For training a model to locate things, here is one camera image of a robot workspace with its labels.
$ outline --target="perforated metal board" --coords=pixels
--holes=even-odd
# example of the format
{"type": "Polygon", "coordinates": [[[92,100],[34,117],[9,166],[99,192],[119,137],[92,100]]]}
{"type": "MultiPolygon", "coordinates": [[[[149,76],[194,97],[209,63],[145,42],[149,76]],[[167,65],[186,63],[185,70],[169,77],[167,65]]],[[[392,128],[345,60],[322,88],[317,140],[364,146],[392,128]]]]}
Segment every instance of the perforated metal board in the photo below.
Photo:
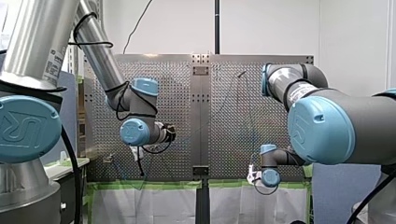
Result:
{"type": "MultiPolygon", "coordinates": [[[[159,81],[157,120],[177,126],[177,140],[166,153],[145,154],[143,166],[148,179],[161,181],[191,180],[196,164],[209,165],[210,178],[245,178],[250,156],[258,152],[260,144],[286,147],[286,112],[279,103],[261,96],[262,65],[312,62],[306,56],[211,55],[210,62],[205,61],[210,68],[208,76],[198,78],[193,74],[198,63],[192,55],[120,55],[117,59],[126,80],[152,77],[159,81]],[[246,73],[236,78],[243,71],[246,73]],[[202,94],[205,104],[202,99],[197,104],[196,93],[202,94]]],[[[139,179],[131,149],[120,140],[121,121],[106,107],[105,94],[91,68],[86,67],[86,147],[92,159],[88,178],[139,179]],[[109,155],[113,155],[113,162],[104,162],[109,155]]],[[[281,171],[284,180],[301,180],[302,172],[294,167],[281,171]]]]}
{"type": "MultiPolygon", "coordinates": [[[[118,61],[126,80],[133,77],[152,77],[159,82],[157,120],[177,126],[177,140],[166,153],[154,156],[145,154],[143,167],[149,173],[149,179],[191,179],[191,56],[167,55],[150,58],[143,55],[122,55],[118,57],[118,61]]],[[[120,140],[122,122],[104,104],[106,97],[96,78],[92,80],[92,84],[92,136],[87,138],[93,139],[91,149],[95,152],[96,159],[89,167],[89,179],[106,181],[141,178],[131,149],[120,140]],[[114,155],[113,162],[103,162],[110,154],[114,155]]]]}
{"type": "MultiPolygon", "coordinates": [[[[260,167],[262,144],[287,147],[287,113],[262,97],[265,63],[313,63],[311,56],[224,56],[211,58],[210,178],[246,178],[250,160],[260,167]]],[[[301,181],[303,169],[279,169],[284,181],[301,181]]]]}

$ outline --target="black cable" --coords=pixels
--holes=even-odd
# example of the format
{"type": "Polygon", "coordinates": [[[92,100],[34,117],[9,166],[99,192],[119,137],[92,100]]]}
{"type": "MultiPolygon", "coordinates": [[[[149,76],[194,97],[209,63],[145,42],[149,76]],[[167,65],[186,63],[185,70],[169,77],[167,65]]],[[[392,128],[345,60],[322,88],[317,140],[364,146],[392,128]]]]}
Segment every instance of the black cable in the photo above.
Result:
{"type": "Polygon", "coordinates": [[[144,176],[145,172],[143,171],[142,168],[142,163],[140,162],[140,147],[137,148],[137,166],[139,166],[139,170],[140,170],[140,176],[144,176]]]}
{"type": "Polygon", "coordinates": [[[374,198],[374,196],[384,189],[396,176],[396,170],[393,171],[384,181],[381,182],[378,186],[376,186],[373,191],[367,195],[367,197],[361,202],[361,204],[358,206],[358,208],[352,213],[352,215],[349,217],[349,220],[347,221],[346,224],[352,224],[356,218],[358,217],[358,214],[363,210],[363,208],[374,198]]]}
{"type": "Polygon", "coordinates": [[[142,15],[140,16],[139,20],[137,21],[136,26],[134,27],[134,29],[132,30],[132,32],[129,34],[129,36],[128,36],[128,41],[126,42],[126,45],[125,45],[125,47],[124,47],[124,50],[123,50],[122,54],[125,54],[125,51],[126,51],[126,49],[128,48],[129,42],[131,41],[131,37],[132,37],[132,35],[134,34],[134,32],[136,31],[137,26],[139,26],[140,21],[141,21],[141,20],[143,19],[143,17],[145,16],[146,11],[148,10],[149,5],[151,4],[151,2],[152,2],[152,0],[149,0],[149,1],[148,1],[148,4],[146,5],[145,10],[143,11],[142,15]]]}
{"type": "Polygon", "coordinates": [[[79,28],[81,28],[82,23],[90,17],[94,17],[94,18],[98,19],[98,15],[95,12],[91,12],[91,13],[84,15],[81,18],[81,20],[79,20],[75,29],[73,30],[73,38],[74,38],[75,42],[69,42],[68,45],[76,45],[79,48],[80,48],[80,46],[87,46],[87,45],[108,45],[108,47],[110,49],[113,48],[114,44],[109,41],[96,41],[96,42],[84,42],[84,43],[77,42],[77,35],[78,35],[79,28]]]}
{"type": "Polygon", "coordinates": [[[76,210],[75,210],[75,220],[74,223],[79,223],[81,217],[81,204],[82,204],[82,195],[81,195],[81,177],[80,171],[78,168],[78,162],[76,155],[74,153],[72,144],[70,143],[70,139],[67,136],[67,132],[62,126],[62,139],[64,140],[64,144],[66,145],[67,153],[69,154],[70,161],[72,162],[73,174],[75,178],[75,201],[76,201],[76,210]]]}
{"type": "Polygon", "coordinates": [[[116,108],[116,118],[117,118],[117,120],[122,121],[122,120],[128,119],[130,116],[138,116],[138,117],[144,117],[144,118],[155,118],[155,115],[158,114],[158,109],[157,109],[157,107],[155,107],[155,105],[153,105],[152,103],[150,103],[148,100],[146,100],[143,96],[141,96],[136,90],[134,90],[134,89],[132,89],[132,88],[131,88],[132,92],[133,92],[137,97],[139,97],[142,101],[144,101],[146,104],[148,104],[148,105],[154,110],[155,115],[129,113],[129,114],[127,114],[125,117],[120,118],[120,115],[119,115],[119,113],[120,113],[120,107],[122,107],[121,101],[122,101],[122,99],[123,99],[123,97],[124,97],[124,95],[125,95],[125,92],[128,90],[129,83],[130,83],[129,81],[126,81],[126,82],[124,83],[125,87],[124,87],[124,89],[122,90],[121,96],[119,97],[119,102],[117,103],[117,108],[116,108]]]}
{"type": "Polygon", "coordinates": [[[277,191],[277,188],[279,187],[279,185],[276,185],[275,189],[274,189],[273,191],[271,191],[270,193],[263,193],[263,192],[259,191],[259,189],[257,188],[256,182],[257,182],[258,180],[261,180],[261,178],[257,178],[257,179],[255,179],[255,180],[253,180],[253,185],[254,185],[254,189],[255,189],[258,193],[260,193],[260,195],[269,196],[269,195],[275,193],[275,192],[277,191]]]}
{"type": "Polygon", "coordinates": [[[166,146],[164,149],[162,149],[160,151],[150,151],[150,150],[146,149],[145,147],[142,147],[142,148],[143,148],[143,150],[145,150],[149,154],[158,155],[158,154],[161,154],[161,153],[165,152],[166,149],[168,149],[171,145],[172,145],[172,141],[169,142],[168,146],[166,146]]]}
{"type": "Polygon", "coordinates": [[[98,41],[98,42],[83,42],[83,43],[74,43],[69,42],[68,45],[76,45],[76,46],[85,46],[85,45],[108,45],[108,48],[113,48],[114,44],[109,41],[98,41]]]}

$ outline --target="bolt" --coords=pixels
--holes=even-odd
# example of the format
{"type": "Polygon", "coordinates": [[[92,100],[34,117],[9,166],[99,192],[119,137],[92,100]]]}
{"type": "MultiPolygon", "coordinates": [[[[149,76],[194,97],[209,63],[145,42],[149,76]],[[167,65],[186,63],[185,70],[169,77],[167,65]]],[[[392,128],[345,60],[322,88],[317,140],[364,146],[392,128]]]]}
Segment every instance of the bolt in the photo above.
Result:
{"type": "Polygon", "coordinates": [[[61,203],[61,212],[66,210],[66,203],[61,203]]]}

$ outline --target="metal bracket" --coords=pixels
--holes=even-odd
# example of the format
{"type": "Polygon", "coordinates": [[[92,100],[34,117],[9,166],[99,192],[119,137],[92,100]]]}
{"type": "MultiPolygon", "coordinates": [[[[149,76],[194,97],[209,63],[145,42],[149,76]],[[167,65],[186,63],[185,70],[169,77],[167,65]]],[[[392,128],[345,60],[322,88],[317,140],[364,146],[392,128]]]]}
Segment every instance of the metal bracket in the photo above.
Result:
{"type": "Polygon", "coordinates": [[[192,166],[193,175],[209,175],[209,166],[192,166]]]}
{"type": "Polygon", "coordinates": [[[192,54],[192,75],[209,76],[209,54],[192,54]]]}

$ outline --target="vertical pole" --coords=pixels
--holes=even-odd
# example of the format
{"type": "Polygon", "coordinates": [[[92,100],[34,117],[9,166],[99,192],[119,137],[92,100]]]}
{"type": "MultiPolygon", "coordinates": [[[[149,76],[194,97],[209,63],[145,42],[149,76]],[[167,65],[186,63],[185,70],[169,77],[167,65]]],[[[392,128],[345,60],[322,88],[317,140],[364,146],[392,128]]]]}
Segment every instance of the vertical pole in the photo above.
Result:
{"type": "Polygon", "coordinates": [[[215,0],[215,54],[220,54],[220,0],[215,0]]]}

